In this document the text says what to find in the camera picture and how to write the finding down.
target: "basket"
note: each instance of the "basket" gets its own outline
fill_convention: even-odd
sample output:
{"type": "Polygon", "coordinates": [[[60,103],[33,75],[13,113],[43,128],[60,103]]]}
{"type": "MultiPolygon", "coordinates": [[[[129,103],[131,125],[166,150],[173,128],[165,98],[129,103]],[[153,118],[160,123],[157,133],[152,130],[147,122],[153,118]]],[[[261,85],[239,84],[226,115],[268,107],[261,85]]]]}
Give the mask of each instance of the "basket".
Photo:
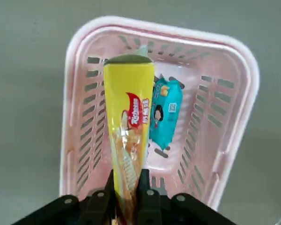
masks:
{"type": "Polygon", "coordinates": [[[104,61],[141,45],[155,81],[162,74],[183,88],[172,143],[164,151],[149,143],[150,185],[216,210],[259,88],[254,56],[231,37],[114,16],[84,25],[67,50],[59,193],[82,200],[105,186],[112,164],[104,61]]]}

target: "plastic wrapper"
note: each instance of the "plastic wrapper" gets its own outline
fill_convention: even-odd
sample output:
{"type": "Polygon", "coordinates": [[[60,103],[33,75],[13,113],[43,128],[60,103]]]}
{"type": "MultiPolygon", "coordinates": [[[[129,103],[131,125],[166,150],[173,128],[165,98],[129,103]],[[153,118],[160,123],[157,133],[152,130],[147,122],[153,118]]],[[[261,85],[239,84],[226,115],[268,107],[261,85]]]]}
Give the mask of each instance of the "plastic wrapper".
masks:
{"type": "Polygon", "coordinates": [[[145,56],[122,55],[104,66],[114,188],[128,224],[133,222],[135,191],[147,155],[153,79],[154,65],[145,56]]]}

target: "gray floor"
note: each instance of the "gray floor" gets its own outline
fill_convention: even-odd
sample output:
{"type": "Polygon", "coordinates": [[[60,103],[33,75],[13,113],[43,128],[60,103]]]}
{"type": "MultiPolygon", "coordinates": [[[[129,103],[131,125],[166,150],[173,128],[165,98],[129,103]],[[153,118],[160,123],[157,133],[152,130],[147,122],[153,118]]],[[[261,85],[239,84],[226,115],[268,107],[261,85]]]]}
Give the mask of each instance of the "gray floor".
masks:
{"type": "Polygon", "coordinates": [[[101,15],[234,36],[260,65],[258,101],[220,212],[238,224],[281,216],[281,0],[0,0],[0,225],[58,196],[67,44],[101,15]]]}

